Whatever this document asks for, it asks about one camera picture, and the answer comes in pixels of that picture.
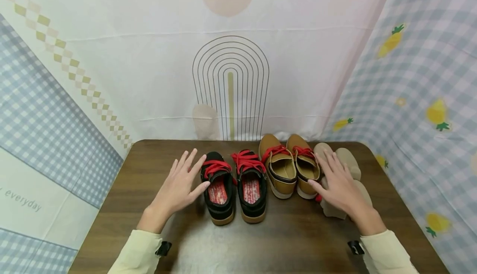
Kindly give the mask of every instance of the blue checkered fabric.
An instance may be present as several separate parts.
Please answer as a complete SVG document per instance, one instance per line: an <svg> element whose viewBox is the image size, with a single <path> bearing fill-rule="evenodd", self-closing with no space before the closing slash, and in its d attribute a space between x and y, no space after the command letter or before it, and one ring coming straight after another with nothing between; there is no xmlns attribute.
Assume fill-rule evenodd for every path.
<svg viewBox="0 0 477 274"><path fill-rule="evenodd" d="M0 147L99 208L123 159L0 16Z"/></svg>
<svg viewBox="0 0 477 274"><path fill-rule="evenodd" d="M77 252L0 228L2 274L63 274L68 271Z"/></svg>
<svg viewBox="0 0 477 274"><path fill-rule="evenodd" d="M403 23L399 45L378 58ZM387 0L321 136L363 142L383 156L423 230L429 213L451 221L435 238L426 233L451 273L477 273L476 95L477 0ZM451 130L440 132L426 117L438 99Z"/></svg>

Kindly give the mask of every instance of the hand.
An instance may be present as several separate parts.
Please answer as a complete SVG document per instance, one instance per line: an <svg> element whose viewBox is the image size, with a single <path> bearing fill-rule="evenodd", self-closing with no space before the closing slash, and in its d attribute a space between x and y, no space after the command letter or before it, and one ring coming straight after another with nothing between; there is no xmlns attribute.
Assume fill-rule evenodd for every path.
<svg viewBox="0 0 477 274"><path fill-rule="evenodd" d="M210 182L203 182L191 191L194 177L207 157L203 155L189 171L196 153L197 149L193 149L187 157L189 152L185 151L179 161L174 160L169 176L164 181L156 198L144 210L137 225L138 230L161 233L172 214L192 204L207 189Z"/></svg>
<svg viewBox="0 0 477 274"><path fill-rule="evenodd" d="M308 180L308 184L324 200L345 211L358 225L362 235L371 236L386 231L386 226L377 211L366 202L355 185L348 165L343 166L335 152L330 154L326 149L323 150L327 161L317 155L315 158L325 174L328 189L324 189L314 180Z"/></svg>

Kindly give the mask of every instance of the shoe insole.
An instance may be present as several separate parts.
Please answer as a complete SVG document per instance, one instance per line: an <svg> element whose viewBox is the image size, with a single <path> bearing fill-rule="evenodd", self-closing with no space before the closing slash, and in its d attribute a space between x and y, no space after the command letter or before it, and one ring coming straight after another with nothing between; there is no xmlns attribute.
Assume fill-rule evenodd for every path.
<svg viewBox="0 0 477 274"><path fill-rule="evenodd" d="M295 165L291 159L281 159L273 162L270 167L280 177L293 179L295 177Z"/></svg>
<svg viewBox="0 0 477 274"><path fill-rule="evenodd" d="M318 169L311 165L309 162L298 159L297 164L298 171L302 176L311 180L318 179Z"/></svg>
<svg viewBox="0 0 477 274"><path fill-rule="evenodd" d="M214 204L223 205L227 201L227 193L225 192L224 177L216 178L209 186L209 199Z"/></svg>
<svg viewBox="0 0 477 274"><path fill-rule="evenodd" d="M260 184L255 176L242 179L243 199L249 204L255 204L260 199Z"/></svg>

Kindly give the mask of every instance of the diamond pattern border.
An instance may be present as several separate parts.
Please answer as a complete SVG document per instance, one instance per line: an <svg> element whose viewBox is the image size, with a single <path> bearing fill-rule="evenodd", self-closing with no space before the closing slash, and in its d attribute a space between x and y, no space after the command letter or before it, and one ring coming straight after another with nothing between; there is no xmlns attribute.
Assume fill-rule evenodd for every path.
<svg viewBox="0 0 477 274"><path fill-rule="evenodd" d="M82 96L85 96L91 108L101 116L111 133L125 148L130 148L133 141L128 131L124 128L114 114L106 99L101 97L101 92L92 83L91 77L85 75L86 71L79 67L80 62L73 58L73 52L66 48L66 42L58 38L59 32L50 27L51 20L41 14L41 6L31 0L8 0L13 3L15 13L25 17L26 26L35 31L36 38L45 43L45 48L53 55L53 60L61 64L62 70L68 79L75 82Z"/></svg>

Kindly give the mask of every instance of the black sneaker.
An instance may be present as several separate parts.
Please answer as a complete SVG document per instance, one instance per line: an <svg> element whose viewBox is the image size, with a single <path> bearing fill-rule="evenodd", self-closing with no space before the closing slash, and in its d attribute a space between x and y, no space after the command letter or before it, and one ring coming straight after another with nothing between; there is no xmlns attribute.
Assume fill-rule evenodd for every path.
<svg viewBox="0 0 477 274"><path fill-rule="evenodd" d="M266 169L258 155L250 150L232 154L236 165L238 199L242 218L246 223L257 224L265 218L267 206Z"/></svg>
<svg viewBox="0 0 477 274"><path fill-rule="evenodd" d="M235 215L233 184L236 184L236 181L231 171L232 167L217 152L207 154L200 170L202 182L210 181L210 186L204 192L204 198L215 225L226 225Z"/></svg>

